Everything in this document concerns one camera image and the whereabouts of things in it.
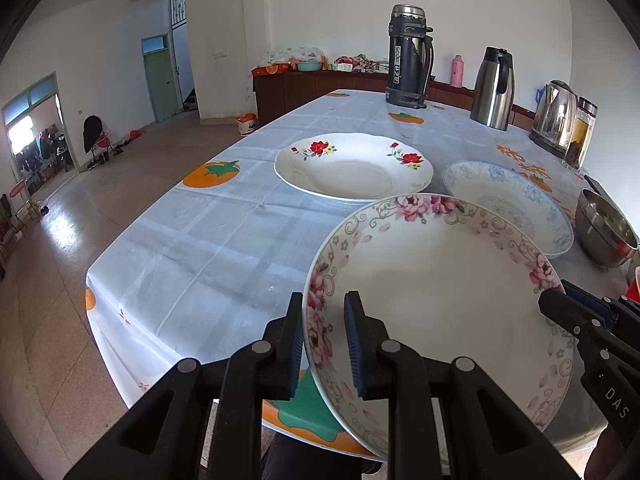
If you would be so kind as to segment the person's left hand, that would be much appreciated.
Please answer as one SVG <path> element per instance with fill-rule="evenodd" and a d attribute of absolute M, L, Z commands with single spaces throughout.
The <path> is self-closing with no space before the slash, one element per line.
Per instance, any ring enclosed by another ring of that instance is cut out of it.
<path fill-rule="evenodd" d="M 639 478 L 639 435 L 628 445 L 617 437 L 615 430 L 607 426 L 600 434 L 596 447 L 587 462 L 584 479 L 625 479 Z"/>

